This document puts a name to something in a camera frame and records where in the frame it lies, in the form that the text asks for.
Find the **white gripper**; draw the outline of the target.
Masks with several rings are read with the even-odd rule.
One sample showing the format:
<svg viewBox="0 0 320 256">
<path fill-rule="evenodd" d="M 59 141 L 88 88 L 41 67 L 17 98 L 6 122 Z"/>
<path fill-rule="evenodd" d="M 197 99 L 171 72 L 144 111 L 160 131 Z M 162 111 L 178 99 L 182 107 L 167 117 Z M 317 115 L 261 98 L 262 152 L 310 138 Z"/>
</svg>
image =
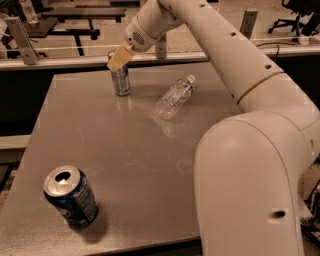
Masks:
<svg viewBox="0 0 320 256">
<path fill-rule="evenodd" d="M 159 0 L 148 0 L 125 29 L 127 44 L 119 45 L 108 53 L 107 67 L 117 71 L 134 56 L 134 51 L 148 51 L 168 31 L 179 27 L 182 21 L 163 7 Z"/>
</svg>

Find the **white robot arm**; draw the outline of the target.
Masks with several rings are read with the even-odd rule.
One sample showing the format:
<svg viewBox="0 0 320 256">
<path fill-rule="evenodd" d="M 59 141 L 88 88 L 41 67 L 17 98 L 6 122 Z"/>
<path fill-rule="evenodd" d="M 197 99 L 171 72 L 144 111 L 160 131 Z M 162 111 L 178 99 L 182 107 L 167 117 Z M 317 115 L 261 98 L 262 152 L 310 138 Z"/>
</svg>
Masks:
<svg viewBox="0 0 320 256">
<path fill-rule="evenodd" d="M 304 256 L 298 183 L 320 152 L 317 106 L 206 0 L 148 0 L 126 28 L 115 69 L 186 24 L 241 114 L 195 153 L 203 256 Z"/>
</svg>

